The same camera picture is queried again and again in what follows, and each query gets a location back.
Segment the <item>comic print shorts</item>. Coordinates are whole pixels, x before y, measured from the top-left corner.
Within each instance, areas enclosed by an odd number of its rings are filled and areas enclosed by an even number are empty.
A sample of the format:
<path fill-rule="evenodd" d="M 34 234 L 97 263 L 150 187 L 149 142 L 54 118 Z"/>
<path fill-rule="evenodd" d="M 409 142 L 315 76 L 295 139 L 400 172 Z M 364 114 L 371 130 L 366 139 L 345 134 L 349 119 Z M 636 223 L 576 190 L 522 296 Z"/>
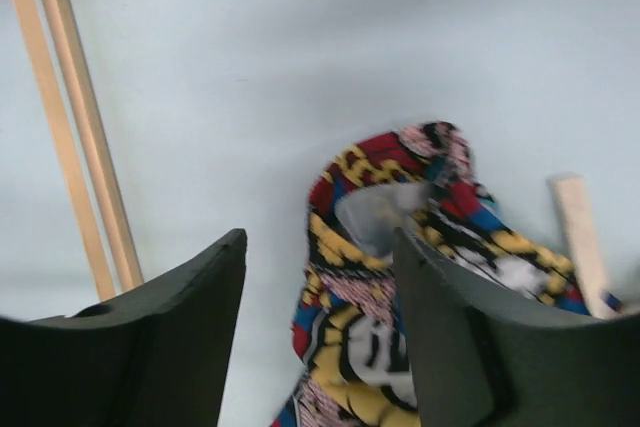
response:
<path fill-rule="evenodd" d="M 308 200 L 306 282 L 292 323 L 304 371 L 278 426 L 425 426 L 393 270 L 403 230 L 535 302 L 600 320 L 626 314 L 606 278 L 583 179 L 554 183 L 570 252 L 506 226 L 460 131 L 433 122 L 348 147 Z"/>

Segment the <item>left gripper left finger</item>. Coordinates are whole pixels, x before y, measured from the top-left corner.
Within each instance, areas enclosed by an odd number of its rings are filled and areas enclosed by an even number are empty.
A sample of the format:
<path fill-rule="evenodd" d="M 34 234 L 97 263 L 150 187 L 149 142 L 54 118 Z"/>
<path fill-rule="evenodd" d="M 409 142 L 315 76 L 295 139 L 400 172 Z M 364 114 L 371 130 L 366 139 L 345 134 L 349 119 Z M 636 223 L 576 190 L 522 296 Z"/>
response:
<path fill-rule="evenodd" d="M 247 235 L 71 317 L 1 322 L 5 426 L 214 426 Z"/>

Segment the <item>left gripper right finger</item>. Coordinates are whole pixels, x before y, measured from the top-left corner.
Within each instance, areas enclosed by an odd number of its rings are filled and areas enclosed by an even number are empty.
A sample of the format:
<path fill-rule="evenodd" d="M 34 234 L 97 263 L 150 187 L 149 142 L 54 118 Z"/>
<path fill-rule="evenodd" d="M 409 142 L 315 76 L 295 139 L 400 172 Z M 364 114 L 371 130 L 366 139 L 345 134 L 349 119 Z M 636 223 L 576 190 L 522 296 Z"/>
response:
<path fill-rule="evenodd" d="M 550 307 L 394 234 L 393 270 L 425 426 L 635 426 L 639 318 Z"/>

